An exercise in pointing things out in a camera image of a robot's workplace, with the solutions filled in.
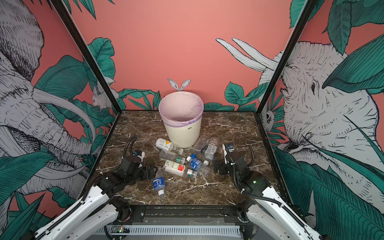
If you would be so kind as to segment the clear bottle blue label front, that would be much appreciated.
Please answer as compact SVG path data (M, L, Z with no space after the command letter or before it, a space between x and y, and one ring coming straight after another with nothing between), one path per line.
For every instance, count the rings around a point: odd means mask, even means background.
M163 197L165 195L166 183L162 169L157 170L155 178L153 179L153 187L159 197Z

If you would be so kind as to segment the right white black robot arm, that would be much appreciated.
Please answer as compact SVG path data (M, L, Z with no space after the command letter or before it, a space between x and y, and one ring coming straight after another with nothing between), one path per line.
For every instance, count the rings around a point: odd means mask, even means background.
M239 152L224 148L223 163L236 189L248 197L237 205L239 220L257 225L275 240L329 239L302 220L261 173L251 171Z

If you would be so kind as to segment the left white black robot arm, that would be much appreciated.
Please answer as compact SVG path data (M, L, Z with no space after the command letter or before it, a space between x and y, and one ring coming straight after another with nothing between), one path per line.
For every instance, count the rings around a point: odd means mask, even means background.
M37 231L28 230L21 240L82 240L115 221L125 223L133 210L118 196L127 185L155 178L158 167L144 164L141 156L128 156L113 171L100 175L78 201L58 218Z

